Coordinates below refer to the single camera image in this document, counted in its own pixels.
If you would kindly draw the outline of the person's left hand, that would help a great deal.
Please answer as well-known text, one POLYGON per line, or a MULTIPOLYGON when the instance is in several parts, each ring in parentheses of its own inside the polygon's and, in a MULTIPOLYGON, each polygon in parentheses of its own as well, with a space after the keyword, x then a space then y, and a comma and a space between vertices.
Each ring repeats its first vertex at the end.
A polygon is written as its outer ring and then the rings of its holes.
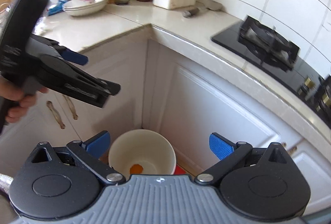
POLYGON ((7 110, 4 122, 16 123, 27 114, 28 109, 34 106, 37 101, 36 92, 28 94, 26 90, 34 89, 46 94, 48 93, 48 88, 42 86, 31 76, 19 77, 17 80, 12 81, 9 78, 9 76, 1 76, 1 98, 13 102, 7 110))

